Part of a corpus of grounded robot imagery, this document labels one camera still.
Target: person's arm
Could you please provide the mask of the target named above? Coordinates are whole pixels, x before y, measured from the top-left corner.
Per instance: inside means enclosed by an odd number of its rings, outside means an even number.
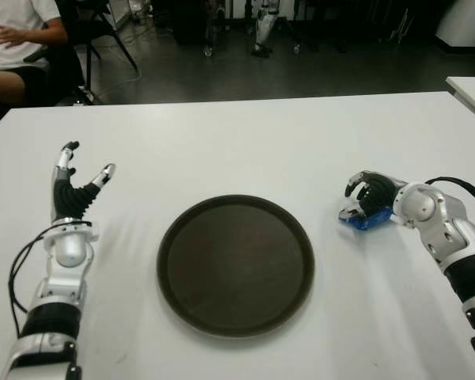
[[[67,43],[67,31],[63,26],[61,18],[54,18],[46,24],[47,28],[40,30],[15,29],[0,25],[0,44],[7,44],[6,48],[11,48],[24,42],[42,45],[61,45]]]

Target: white wall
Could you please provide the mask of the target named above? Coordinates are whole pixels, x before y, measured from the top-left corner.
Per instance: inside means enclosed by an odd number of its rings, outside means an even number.
[[[256,10],[262,4],[262,0],[252,0],[252,5],[254,5],[255,17]],[[287,19],[292,20],[294,18],[294,0],[280,0],[279,4],[279,15],[287,17]],[[234,0],[234,18],[243,18],[245,16],[245,0]]]
[[[454,47],[475,47],[475,0],[457,0],[442,19],[438,38]]]

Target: person's hand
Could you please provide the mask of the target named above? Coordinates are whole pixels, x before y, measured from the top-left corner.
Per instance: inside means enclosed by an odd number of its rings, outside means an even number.
[[[0,45],[7,44],[6,49],[27,41],[26,31],[0,25]]]

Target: white shirt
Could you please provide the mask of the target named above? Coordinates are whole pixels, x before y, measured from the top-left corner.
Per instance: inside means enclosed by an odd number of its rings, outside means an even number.
[[[16,29],[42,29],[45,22],[60,17],[55,0],[0,0],[0,25]],[[0,45],[0,70],[21,66],[46,68],[47,61],[24,63],[23,59],[42,48],[42,45],[25,42],[6,49]]]

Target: robotic arm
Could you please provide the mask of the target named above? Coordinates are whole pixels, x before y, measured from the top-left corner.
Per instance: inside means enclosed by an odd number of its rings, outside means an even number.
[[[107,165],[89,184],[73,188],[70,177],[75,169],[68,165],[78,146],[69,142],[63,147],[53,172],[51,228],[34,240],[44,238],[47,276],[34,294],[1,380],[79,380],[82,376],[76,365],[76,339],[86,296],[85,275],[93,260],[90,243],[98,235],[91,223],[81,219],[116,167]]]
[[[363,184],[357,203],[340,219],[365,230],[390,218],[418,229],[420,240],[461,299],[462,310],[475,329],[475,225],[464,204],[429,184],[411,183],[363,171],[348,182],[345,196]],[[471,340],[475,350],[475,337]]]

